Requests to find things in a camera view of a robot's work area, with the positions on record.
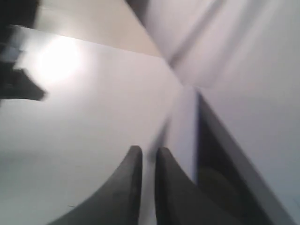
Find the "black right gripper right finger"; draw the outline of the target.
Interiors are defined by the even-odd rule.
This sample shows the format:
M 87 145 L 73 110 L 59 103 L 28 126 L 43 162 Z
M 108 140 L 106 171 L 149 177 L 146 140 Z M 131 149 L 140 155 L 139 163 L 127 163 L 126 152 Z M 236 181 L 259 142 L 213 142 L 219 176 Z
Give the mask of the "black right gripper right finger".
M 208 198 L 183 172 L 168 148 L 156 153 L 158 225 L 210 225 Z

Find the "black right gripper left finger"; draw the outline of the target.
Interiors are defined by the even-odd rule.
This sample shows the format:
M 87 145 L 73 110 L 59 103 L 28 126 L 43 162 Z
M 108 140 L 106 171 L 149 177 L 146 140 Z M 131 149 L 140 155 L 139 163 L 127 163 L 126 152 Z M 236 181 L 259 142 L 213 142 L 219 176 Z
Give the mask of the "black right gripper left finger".
M 131 146 L 114 173 L 91 197 L 52 225 L 137 225 L 143 180 L 143 152 Z

